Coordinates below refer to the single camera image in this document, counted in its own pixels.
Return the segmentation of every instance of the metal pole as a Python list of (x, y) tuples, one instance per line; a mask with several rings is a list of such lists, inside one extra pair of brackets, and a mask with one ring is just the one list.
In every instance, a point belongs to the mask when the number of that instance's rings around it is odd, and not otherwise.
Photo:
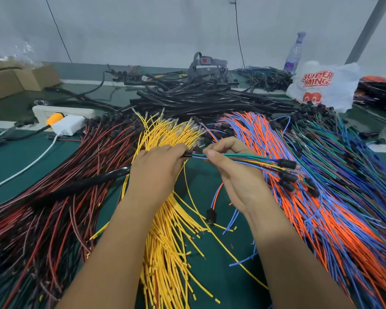
[(363, 28), (359, 38), (357, 39), (353, 49), (351, 50), (345, 64), (350, 64), (359, 60), (385, 12), (386, 0), (378, 0), (375, 8), (373, 9), (373, 12), (371, 13), (369, 19), (366, 22), (365, 27)]

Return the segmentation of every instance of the hand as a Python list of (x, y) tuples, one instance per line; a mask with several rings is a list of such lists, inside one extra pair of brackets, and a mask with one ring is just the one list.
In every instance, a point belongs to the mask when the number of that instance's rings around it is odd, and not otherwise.
[(273, 196), (259, 169), (234, 162), (221, 154), (254, 154), (242, 141), (235, 137), (225, 138), (209, 145), (203, 153), (219, 170), (230, 201), (245, 216), (252, 211), (252, 206), (263, 203), (266, 198), (272, 200)]
[(187, 146), (163, 145), (150, 151), (140, 151), (130, 170), (130, 182), (126, 196), (138, 206), (149, 206), (155, 211), (166, 201), (175, 187), (175, 182), (184, 159), (180, 158)]

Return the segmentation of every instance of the power outlet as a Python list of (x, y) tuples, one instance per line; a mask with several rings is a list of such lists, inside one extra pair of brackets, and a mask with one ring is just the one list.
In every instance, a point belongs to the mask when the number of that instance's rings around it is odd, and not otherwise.
[(54, 113), (62, 113), (65, 116), (75, 115), (83, 116), (85, 118), (93, 118), (96, 116), (94, 109), (88, 108), (70, 108), (70, 107), (58, 107), (58, 106), (44, 106), (36, 105), (33, 106), (33, 113), (35, 114), (40, 125), (45, 125), (47, 119), (50, 118)]

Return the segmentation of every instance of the white adapter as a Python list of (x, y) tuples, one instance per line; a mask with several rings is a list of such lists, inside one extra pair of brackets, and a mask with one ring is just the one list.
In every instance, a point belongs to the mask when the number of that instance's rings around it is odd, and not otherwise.
[(68, 115), (51, 127), (58, 135), (73, 135), (84, 126), (84, 119), (83, 116)]
[(46, 125), (47, 119), (50, 118), (54, 113), (62, 113), (64, 116), (75, 115), (83, 116), (85, 118), (93, 118), (96, 116), (94, 109), (88, 108), (70, 108), (70, 107), (58, 107), (58, 106), (44, 106), (36, 105), (33, 106), (33, 113), (39, 121), (40, 125)]

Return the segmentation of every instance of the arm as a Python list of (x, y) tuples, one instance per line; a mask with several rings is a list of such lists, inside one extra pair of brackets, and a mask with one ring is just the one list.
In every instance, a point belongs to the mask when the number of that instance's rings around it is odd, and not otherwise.
[(139, 153), (126, 196), (57, 309), (134, 308), (147, 234), (175, 186), (186, 150), (178, 144)]
[(227, 151), (253, 152), (236, 138), (225, 138), (204, 151), (249, 223), (274, 308), (355, 308), (294, 230), (261, 171), (220, 154)]

